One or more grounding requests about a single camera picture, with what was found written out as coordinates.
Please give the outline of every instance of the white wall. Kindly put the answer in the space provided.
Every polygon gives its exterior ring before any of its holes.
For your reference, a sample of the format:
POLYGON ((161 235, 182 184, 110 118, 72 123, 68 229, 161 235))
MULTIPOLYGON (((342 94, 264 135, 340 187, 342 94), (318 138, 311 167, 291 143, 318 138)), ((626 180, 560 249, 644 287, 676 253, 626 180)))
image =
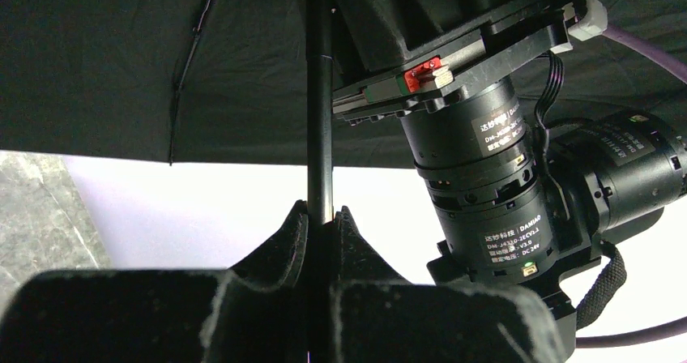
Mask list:
MULTIPOLYGON (((303 167, 166 164, 65 157, 116 267, 229 267, 267 239, 297 199, 303 167)), ((362 235, 411 282, 431 284, 425 264, 443 235, 412 170, 335 170, 335 205, 351 208, 362 235)), ((580 336, 633 331, 687 316, 683 288, 687 199, 652 229, 621 243, 629 278, 580 336)), ((565 281, 577 304, 597 267, 565 281)), ((578 350, 570 362, 678 362, 687 335, 627 348, 578 350)))

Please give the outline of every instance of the gray floor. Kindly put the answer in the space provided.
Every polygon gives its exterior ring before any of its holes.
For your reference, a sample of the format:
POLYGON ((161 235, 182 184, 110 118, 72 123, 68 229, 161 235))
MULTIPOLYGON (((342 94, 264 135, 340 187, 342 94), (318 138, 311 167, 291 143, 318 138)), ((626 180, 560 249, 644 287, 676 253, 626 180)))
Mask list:
POLYGON ((109 265, 62 160, 0 152, 0 313, 38 272, 109 265))

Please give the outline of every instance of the black strap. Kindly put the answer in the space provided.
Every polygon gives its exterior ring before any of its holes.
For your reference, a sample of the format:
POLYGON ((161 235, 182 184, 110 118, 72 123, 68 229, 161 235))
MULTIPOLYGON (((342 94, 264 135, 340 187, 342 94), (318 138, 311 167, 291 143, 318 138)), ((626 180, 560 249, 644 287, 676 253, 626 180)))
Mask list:
POLYGON ((599 318, 613 295, 627 280, 625 262, 623 262, 618 249, 607 241, 601 241, 601 252, 605 257, 610 258, 611 262, 604 267, 599 277, 596 278, 596 282, 578 305, 578 330, 592 324, 599 318))

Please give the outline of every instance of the umbrella canopy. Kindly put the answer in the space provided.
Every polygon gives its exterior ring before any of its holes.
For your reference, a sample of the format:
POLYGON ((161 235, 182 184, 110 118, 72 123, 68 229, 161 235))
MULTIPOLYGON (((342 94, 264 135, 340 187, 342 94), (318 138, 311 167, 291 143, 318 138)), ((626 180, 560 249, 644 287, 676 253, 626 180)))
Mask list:
MULTIPOLYGON (((687 0, 601 0, 611 23, 687 62, 687 0)), ((2 0, 0 149, 168 161, 305 164, 302 0, 2 0), (203 29, 184 74, 194 42, 203 29)), ((648 109, 686 131, 684 85, 595 38, 561 55, 550 118, 648 109)), ((513 75, 531 112, 545 64, 513 75)), ((337 165, 411 168, 391 119, 334 124, 337 165)))

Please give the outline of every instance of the black cylindrical motor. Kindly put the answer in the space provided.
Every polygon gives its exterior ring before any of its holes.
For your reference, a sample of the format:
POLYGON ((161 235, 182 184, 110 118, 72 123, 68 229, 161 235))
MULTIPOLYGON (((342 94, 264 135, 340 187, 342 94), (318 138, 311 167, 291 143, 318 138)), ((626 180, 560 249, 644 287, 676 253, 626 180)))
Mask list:
POLYGON ((687 193, 687 151, 658 117, 623 111, 556 138, 554 176, 585 203, 590 234, 664 207, 687 193))
POLYGON ((519 283, 553 265, 551 213, 509 78, 401 122, 450 252, 473 281, 519 283))

